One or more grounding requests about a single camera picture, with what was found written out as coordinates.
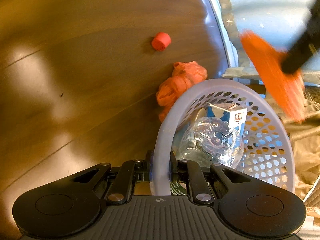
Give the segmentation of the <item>clear plastic water bottle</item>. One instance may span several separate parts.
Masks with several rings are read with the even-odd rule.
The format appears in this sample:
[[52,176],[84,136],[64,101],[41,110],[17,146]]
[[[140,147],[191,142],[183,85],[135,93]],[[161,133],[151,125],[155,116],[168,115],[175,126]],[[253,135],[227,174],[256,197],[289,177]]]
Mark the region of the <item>clear plastic water bottle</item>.
[[242,136],[228,123],[215,117],[192,122],[172,146],[177,160],[191,160],[201,167],[222,164],[236,168],[244,153]]

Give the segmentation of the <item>orange foam fruit net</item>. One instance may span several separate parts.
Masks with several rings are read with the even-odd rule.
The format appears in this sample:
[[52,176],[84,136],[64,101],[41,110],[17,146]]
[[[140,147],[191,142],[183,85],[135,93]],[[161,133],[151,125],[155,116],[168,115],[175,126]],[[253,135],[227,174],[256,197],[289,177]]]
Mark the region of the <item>orange foam fruit net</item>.
[[301,123],[304,117],[304,83],[301,71],[285,74],[281,63],[287,56],[267,41],[247,30],[240,35],[242,47],[253,63],[266,90],[271,94],[284,114],[295,122]]

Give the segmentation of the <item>blue white milk carton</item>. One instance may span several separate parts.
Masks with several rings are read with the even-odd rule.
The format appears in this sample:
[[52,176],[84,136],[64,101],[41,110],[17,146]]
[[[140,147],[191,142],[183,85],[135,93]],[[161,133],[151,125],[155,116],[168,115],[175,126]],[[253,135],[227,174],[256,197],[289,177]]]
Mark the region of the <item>blue white milk carton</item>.
[[207,102],[207,116],[216,117],[228,123],[228,127],[235,129],[241,136],[244,134],[245,122],[247,118],[247,108],[236,103],[218,103]]

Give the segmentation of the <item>lavender plastic mesh basket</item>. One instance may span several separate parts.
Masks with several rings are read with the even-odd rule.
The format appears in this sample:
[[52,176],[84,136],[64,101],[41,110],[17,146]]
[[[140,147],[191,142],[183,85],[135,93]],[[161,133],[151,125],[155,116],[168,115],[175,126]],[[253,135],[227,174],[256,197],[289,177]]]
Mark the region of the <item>lavender plastic mesh basket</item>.
[[294,190],[293,152],[281,120],[259,94],[232,80],[203,81],[174,103],[157,135],[154,195],[171,194],[170,157],[201,167],[222,164]]

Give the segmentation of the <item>red bottle cap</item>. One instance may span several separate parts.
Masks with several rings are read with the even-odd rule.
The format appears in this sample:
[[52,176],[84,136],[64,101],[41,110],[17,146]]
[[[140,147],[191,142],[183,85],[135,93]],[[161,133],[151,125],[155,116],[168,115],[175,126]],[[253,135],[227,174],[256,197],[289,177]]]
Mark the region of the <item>red bottle cap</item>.
[[153,49],[156,51],[164,51],[171,44],[171,37],[169,34],[160,32],[151,41]]

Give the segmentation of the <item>beige tablecloth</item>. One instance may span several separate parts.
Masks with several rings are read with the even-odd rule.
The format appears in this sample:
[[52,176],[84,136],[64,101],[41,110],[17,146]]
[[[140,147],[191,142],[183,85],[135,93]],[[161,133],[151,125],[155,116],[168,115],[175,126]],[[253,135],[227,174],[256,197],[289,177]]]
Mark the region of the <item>beige tablecloth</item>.
[[307,215],[319,218],[319,86],[306,86],[305,121],[288,118],[275,100],[266,93],[265,100],[283,123],[289,136],[295,162],[295,194],[300,197]]

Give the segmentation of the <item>crumpled orange plastic bag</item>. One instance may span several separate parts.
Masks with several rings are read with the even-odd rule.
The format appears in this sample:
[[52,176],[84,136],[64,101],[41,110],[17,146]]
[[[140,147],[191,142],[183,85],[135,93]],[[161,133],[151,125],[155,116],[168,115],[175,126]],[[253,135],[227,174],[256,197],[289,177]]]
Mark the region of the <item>crumpled orange plastic bag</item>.
[[159,113],[159,120],[163,122],[177,99],[194,85],[201,83],[208,76],[206,68],[196,61],[176,62],[172,76],[160,84],[156,93],[156,100],[163,109]]

